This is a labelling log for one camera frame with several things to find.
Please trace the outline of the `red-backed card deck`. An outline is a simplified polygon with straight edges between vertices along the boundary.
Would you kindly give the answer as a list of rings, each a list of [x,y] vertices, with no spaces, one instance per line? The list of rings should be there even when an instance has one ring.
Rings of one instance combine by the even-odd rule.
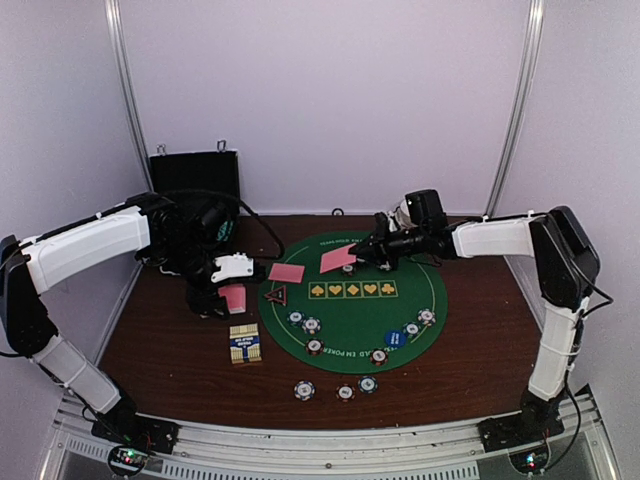
[[[219,289],[219,295],[225,299],[231,315],[246,312],[246,287],[243,284],[227,285]]]

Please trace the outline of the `dealt red card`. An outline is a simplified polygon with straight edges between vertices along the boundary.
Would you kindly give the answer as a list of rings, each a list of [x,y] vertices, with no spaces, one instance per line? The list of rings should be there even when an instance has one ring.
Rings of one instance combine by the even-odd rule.
[[[324,253],[320,258],[319,273],[324,274],[330,271],[341,269],[346,265],[351,265],[357,261],[357,257],[349,253],[350,246],[339,248]]]
[[[268,279],[274,282],[300,284],[304,273],[304,265],[273,263]]]

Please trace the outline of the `triangular all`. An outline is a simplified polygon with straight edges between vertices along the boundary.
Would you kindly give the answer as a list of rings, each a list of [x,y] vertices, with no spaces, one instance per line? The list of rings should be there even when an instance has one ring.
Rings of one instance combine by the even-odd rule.
[[[277,288],[272,289],[264,294],[264,298],[271,303],[275,303],[277,305],[286,306],[288,304],[287,299],[287,286],[281,285]]]

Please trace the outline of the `ten chips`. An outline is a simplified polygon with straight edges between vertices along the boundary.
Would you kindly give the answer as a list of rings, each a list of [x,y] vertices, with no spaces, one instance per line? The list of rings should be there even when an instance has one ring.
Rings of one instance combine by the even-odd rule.
[[[434,326],[436,324],[436,316],[433,311],[429,309],[421,309],[417,314],[418,322],[425,328]]]
[[[317,318],[309,317],[302,322],[301,328],[305,334],[315,335],[321,331],[322,322]]]

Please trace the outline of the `fifty chips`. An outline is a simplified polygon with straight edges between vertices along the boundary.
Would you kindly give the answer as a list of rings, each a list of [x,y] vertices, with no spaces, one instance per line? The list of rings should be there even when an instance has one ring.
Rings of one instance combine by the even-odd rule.
[[[402,331],[408,339],[414,339],[422,331],[422,325],[416,322],[407,322]]]
[[[288,324],[293,327],[300,327],[306,319],[305,313],[299,310],[290,311],[286,316]]]

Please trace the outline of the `blue small blind button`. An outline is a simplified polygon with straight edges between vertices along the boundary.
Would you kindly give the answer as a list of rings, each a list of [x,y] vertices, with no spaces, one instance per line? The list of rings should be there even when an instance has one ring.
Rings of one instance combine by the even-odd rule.
[[[398,349],[406,345],[407,337],[401,330],[389,330],[384,335],[384,341],[387,347]]]

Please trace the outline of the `blue peach ten chip stack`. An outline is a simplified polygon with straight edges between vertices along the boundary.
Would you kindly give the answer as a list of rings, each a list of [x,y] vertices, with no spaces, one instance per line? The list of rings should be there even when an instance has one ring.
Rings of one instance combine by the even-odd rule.
[[[299,381],[293,388],[294,397],[300,401],[308,401],[315,396],[316,388],[311,381]]]

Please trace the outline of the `blue green fifty chip stack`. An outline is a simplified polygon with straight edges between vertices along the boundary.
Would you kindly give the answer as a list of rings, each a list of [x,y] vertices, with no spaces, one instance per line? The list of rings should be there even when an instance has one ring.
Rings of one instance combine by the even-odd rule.
[[[363,376],[358,382],[358,389],[361,393],[372,394],[378,390],[378,382],[373,376]]]

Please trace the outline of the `brown hundred chip stack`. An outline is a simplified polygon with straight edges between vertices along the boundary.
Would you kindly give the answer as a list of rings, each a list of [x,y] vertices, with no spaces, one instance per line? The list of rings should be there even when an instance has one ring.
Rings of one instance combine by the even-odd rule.
[[[336,398],[341,402],[349,402],[355,398],[355,390],[348,384],[338,386],[335,391]]]

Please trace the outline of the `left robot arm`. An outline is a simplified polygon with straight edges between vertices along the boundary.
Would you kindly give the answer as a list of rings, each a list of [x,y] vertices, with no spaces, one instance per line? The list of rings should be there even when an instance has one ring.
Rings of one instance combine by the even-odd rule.
[[[144,433],[135,403],[114,380],[65,339],[49,317],[43,293],[68,278],[123,254],[144,263],[167,264],[187,285],[187,303],[200,316],[225,318],[221,287],[254,272],[242,253],[219,253],[209,238],[224,223],[219,195],[205,192],[198,213],[188,207],[198,192],[169,196],[143,193],[59,229],[1,242],[1,322],[7,358],[26,358],[103,420],[123,444]]]

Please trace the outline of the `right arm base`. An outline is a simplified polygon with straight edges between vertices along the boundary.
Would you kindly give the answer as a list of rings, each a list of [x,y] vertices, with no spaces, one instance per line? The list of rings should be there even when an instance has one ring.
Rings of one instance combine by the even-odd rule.
[[[477,428],[486,453],[541,442],[546,437],[565,431],[559,418],[546,420],[542,424],[527,424],[522,413],[487,418]]]

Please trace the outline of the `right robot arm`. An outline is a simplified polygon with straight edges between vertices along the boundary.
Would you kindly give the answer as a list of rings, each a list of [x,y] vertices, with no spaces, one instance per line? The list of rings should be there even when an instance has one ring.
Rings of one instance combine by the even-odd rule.
[[[530,442],[550,426],[549,408],[568,386],[601,269],[592,242],[569,207],[452,224],[439,206],[404,201],[394,211],[377,213],[374,230],[349,252],[387,270],[416,254],[441,260],[504,258],[541,330],[524,411],[514,417],[512,430],[519,440]]]

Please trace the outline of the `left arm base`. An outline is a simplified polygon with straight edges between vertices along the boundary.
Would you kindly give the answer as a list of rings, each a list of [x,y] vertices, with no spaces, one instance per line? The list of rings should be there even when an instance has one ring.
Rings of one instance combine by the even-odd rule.
[[[105,420],[95,420],[91,434],[112,443],[134,447],[144,452],[171,454],[178,440],[177,423],[136,416],[131,428],[117,429]]]

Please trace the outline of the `upper white bowl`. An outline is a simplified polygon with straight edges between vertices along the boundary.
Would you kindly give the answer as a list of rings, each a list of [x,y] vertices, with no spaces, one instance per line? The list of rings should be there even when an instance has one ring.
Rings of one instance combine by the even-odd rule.
[[[396,215],[409,215],[408,206],[405,200],[402,200],[398,203],[398,205],[394,209],[394,213]]]

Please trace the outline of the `gold blue card box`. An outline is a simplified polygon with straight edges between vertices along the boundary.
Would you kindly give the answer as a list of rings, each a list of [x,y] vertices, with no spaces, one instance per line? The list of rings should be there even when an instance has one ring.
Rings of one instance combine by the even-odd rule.
[[[260,362],[262,349],[257,323],[229,328],[229,352],[233,365]]]

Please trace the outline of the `teal chips in case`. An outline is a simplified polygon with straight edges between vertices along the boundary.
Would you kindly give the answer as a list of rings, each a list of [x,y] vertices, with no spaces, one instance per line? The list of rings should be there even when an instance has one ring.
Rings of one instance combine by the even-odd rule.
[[[218,229],[216,240],[219,242],[229,242],[232,239],[236,227],[234,221],[225,221]]]

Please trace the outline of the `round green poker mat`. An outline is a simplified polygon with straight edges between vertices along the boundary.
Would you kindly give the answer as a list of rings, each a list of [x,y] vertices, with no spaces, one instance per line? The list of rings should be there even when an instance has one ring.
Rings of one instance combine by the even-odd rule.
[[[366,264],[356,265],[353,276],[337,270],[320,274],[320,258],[331,250],[348,246],[365,237],[363,231],[331,232],[311,236],[289,246],[282,263],[304,265],[300,284],[267,280],[261,284],[259,312],[266,331],[287,353],[315,368],[340,374],[367,375],[399,368],[424,354],[444,330],[448,313],[445,284],[436,268],[424,260],[402,259],[395,271],[383,271]],[[287,286],[286,306],[268,302],[264,294]],[[425,328],[402,348],[386,346],[384,335],[416,322],[418,311],[429,309],[436,324]],[[305,334],[288,324],[286,316],[299,310],[322,322],[321,331]],[[305,350],[306,342],[317,338],[324,352],[317,356]],[[370,362],[374,349],[384,349],[389,361],[383,366]]]

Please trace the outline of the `black poker case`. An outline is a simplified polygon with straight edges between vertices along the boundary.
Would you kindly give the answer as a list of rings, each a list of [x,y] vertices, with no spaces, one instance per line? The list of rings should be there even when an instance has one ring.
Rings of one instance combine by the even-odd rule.
[[[236,150],[157,154],[149,158],[157,193],[198,189],[240,196],[239,156]]]

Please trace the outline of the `right aluminium post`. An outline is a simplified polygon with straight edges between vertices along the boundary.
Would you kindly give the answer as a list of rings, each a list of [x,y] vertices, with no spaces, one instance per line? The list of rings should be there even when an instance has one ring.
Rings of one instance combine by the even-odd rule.
[[[485,207],[485,214],[489,217],[494,216],[498,210],[499,202],[508,180],[509,170],[515,157],[519,136],[524,123],[526,105],[530,97],[538,64],[544,29],[545,10],[545,1],[531,0],[529,2],[528,19],[511,113],[507,123],[498,167]]]

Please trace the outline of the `aluminium post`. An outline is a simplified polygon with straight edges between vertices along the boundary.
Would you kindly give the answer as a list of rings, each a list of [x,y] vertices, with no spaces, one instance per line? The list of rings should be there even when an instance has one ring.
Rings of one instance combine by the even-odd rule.
[[[508,180],[509,170],[515,157],[519,136],[524,123],[526,105],[530,97],[538,64],[544,29],[545,10],[545,1],[531,0],[529,2],[528,19],[511,113],[507,123],[498,167],[485,207],[485,214],[489,217],[494,216],[498,210],[499,202]]]
[[[148,153],[135,99],[129,61],[127,58],[120,2],[118,0],[105,0],[104,4],[106,10],[107,28],[115,57],[115,64],[124,99],[129,130],[138,159],[142,167],[146,168]]]

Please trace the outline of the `left aluminium post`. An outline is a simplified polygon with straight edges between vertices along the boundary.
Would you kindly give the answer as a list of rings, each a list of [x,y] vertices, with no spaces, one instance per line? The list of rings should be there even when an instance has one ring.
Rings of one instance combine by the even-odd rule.
[[[115,64],[124,99],[129,130],[138,159],[142,167],[146,168],[148,153],[135,99],[129,61],[127,58],[120,2],[118,0],[105,0],[104,4],[106,10],[107,28],[115,57]]]

